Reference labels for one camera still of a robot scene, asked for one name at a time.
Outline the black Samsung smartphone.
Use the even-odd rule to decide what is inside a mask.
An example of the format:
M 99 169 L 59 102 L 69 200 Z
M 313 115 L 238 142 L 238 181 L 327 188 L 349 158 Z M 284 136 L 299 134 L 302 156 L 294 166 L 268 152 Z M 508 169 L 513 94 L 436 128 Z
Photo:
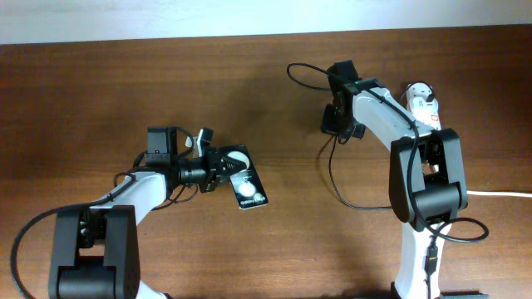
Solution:
M 246 169 L 229 176 L 239 208 L 245 210 L 266 206 L 268 197 L 246 146 L 230 145 L 219 150 L 224 157 L 244 162 L 246 165 Z

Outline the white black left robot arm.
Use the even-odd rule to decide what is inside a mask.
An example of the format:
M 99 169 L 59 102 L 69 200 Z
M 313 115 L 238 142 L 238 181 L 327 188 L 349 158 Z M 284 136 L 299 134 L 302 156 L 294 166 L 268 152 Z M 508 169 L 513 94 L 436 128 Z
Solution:
M 51 298 L 163 298 L 141 280 L 137 226 L 178 186 L 213 191 L 252 166 L 244 145 L 213 148 L 204 128 L 180 154 L 178 127 L 150 127 L 148 147 L 124 181 L 100 200 L 57 215 L 48 295 Z

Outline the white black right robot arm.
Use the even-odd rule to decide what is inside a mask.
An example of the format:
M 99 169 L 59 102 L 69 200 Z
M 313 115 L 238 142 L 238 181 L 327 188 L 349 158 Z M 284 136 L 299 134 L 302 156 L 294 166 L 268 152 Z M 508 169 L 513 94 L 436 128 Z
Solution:
M 478 243 L 486 239 L 449 234 L 467 207 L 466 177 L 459 135 L 437 130 L 394 100 L 376 78 L 363 79 L 352 61 L 338 61 L 326 70 L 332 103 L 322 132 L 346 144 L 370 130 L 389 150 L 390 208 L 401 222 L 401 264 L 391 284 L 393 298 L 437 298 L 443 243 Z

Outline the white USB charger plug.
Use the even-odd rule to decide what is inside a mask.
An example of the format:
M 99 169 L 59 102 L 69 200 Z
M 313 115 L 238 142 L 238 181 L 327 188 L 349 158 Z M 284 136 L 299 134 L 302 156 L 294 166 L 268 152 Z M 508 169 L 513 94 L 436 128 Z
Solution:
M 407 100 L 407 109 L 415 116 L 416 119 L 430 119 L 438 115 L 437 100 L 427 101 L 424 97 L 413 96 Z

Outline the white power strip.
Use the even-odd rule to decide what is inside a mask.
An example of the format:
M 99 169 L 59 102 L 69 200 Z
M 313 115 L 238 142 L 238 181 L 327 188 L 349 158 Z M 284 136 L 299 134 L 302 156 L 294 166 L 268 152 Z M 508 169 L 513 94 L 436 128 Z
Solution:
M 406 89 L 406 109 L 425 125 L 441 129 L 439 104 L 432 87 L 424 81 L 410 84 Z

